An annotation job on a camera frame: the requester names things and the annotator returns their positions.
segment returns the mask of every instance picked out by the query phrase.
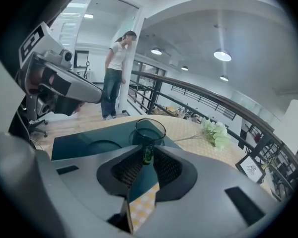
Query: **white t-shirt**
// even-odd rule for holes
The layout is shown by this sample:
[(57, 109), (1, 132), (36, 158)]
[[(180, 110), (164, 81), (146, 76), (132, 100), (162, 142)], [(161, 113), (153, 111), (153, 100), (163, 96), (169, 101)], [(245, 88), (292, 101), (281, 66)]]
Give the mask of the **white t-shirt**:
[(122, 70), (123, 61), (127, 55), (127, 49), (122, 47), (119, 42), (115, 42), (110, 49), (114, 52), (114, 56), (110, 61), (108, 68)]

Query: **picture frame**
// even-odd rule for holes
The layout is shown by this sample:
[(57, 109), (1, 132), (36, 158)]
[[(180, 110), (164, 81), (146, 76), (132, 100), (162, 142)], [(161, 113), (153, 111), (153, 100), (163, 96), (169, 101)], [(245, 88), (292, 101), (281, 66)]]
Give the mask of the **picture frame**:
[(256, 183), (261, 183), (265, 177), (265, 171), (250, 155), (246, 155), (235, 164), (237, 169)]
[(79, 55), (86, 55), (86, 62), (88, 61), (88, 55), (89, 51), (81, 51), (81, 50), (75, 50), (75, 55), (74, 55), (74, 68), (87, 68), (87, 65), (85, 66), (79, 66), (77, 65), (77, 59)]

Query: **office chair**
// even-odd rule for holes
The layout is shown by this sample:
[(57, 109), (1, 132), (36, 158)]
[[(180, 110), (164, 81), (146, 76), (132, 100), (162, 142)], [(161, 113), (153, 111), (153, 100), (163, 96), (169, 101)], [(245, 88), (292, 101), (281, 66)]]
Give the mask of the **office chair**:
[(30, 133), (30, 134), (31, 134), (32, 132), (43, 133), (43, 134), (44, 134), (44, 137), (47, 137), (48, 135), (47, 135), (46, 131), (37, 128), (37, 126), (39, 126), (39, 125), (42, 124), (42, 123), (44, 123), (45, 125), (48, 124), (48, 122), (47, 122), (46, 120), (41, 120), (41, 121), (38, 121), (38, 122), (36, 122), (36, 123), (30, 124), (30, 125), (29, 125), (29, 128), (28, 128), (29, 133)]

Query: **white flower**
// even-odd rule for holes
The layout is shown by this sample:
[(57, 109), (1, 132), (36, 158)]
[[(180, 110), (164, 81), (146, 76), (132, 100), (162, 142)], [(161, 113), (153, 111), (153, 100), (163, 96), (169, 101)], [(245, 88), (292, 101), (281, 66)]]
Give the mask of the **white flower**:
[(216, 151), (221, 151), (226, 146), (230, 139), (227, 134), (227, 128), (221, 122), (211, 122), (205, 118), (202, 119), (202, 131), (207, 137), (207, 140), (215, 146)]

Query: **floor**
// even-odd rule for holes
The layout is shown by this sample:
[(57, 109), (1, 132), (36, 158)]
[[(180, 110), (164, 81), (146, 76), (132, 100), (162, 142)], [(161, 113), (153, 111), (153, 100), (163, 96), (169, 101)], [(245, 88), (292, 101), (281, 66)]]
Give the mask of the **floor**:
[[(128, 115), (119, 114), (116, 117), (125, 116)], [(100, 104), (86, 103), (81, 111), (78, 112), (76, 119), (52, 121), (47, 125), (42, 124), (38, 128), (45, 130), (48, 136), (44, 137), (43, 134), (33, 133), (31, 134), (31, 139), (34, 141), (37, 149), (40, 149), (41, 146), (51, 157), (54, 138), (82, 132), (85, 127), (91, 128), (93, 124), (97, 124), (100, 121), (103, 121)]]

